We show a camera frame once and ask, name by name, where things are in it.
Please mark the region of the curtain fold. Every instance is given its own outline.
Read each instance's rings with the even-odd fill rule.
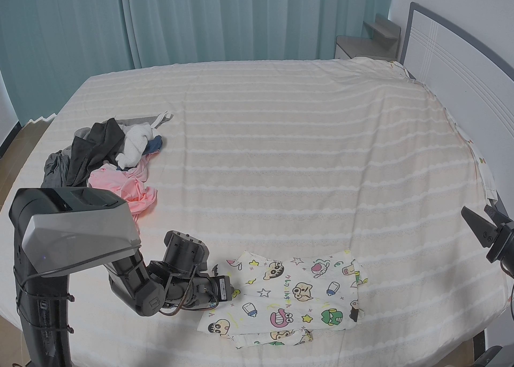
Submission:
[[[91,75],[134,68],[122,0],[0,0],[0,68],[22,124]]]
[[[18,118],[57,113],[91,75],[218,60],[331,59],[390,0],[0,0]]]
[[[142,67],[216,60],[330,59],[337,35],[391,0],[123,0]]]

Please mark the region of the mattress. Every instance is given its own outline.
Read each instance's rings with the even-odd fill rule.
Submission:
[[[236,350],[197,332],[201,313],[142,318],[110,290],[103,267],[70,276],[71,354],[78,366],[431,365],[506,307],[499,266],[461,219],[484,186],[466,141],[436,98],[393,63],[213,62],[89,78],[44,133],[0,213],[0,314],[14,303],[8,206],[38,187],[48,154],[110,117],[171,110],[147,185],[157,203],[139,217],[146,262],[164,235],[203,240],[210,263],[244,250],[272,259],[350,248],[366,268],[362,324],[314,331],[301,346]]]

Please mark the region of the white headboard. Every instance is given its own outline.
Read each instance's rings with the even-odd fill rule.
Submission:
[[[514,215],[514,69],[459,26],[412,2],[400,62],[472,138]]]

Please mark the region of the pile of clothes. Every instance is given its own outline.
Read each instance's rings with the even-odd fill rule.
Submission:
[[[41,187],[93,187],[110,190],[127,200],[134,221],[155,202],[157,190],[145,187],[146,165],[159,152],[158,126],[173,117],[157,116],[116,120],[83,127],[70,146],[48,156]]]

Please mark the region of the wooden nightstand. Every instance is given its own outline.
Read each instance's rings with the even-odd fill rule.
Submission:
[[[353,59],[365,56],[377,60],[396,60],[401,28],[384,16],[377,14],[374,23],[364,21],[373,31],[371,39],[337,36],[335,59]]]

